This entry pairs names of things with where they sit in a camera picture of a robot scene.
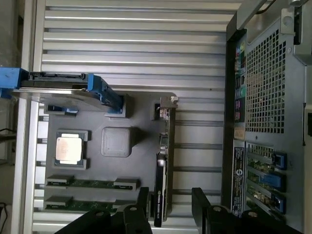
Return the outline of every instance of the metal mesh panel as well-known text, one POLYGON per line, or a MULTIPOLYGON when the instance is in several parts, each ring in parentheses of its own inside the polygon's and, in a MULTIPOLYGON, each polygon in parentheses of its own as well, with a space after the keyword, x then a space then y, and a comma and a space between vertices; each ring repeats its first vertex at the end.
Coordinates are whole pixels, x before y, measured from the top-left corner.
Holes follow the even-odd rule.
POLYGON ((276 30, 247 54, 248 132, 284 133, 285 52, 276 30))
POLYGON ((264 157, 272 157, 273 156, 273 148, 266 147, 263 145, 255 145, 248 143, 248 152, 256 155, 264 156, 264 157))

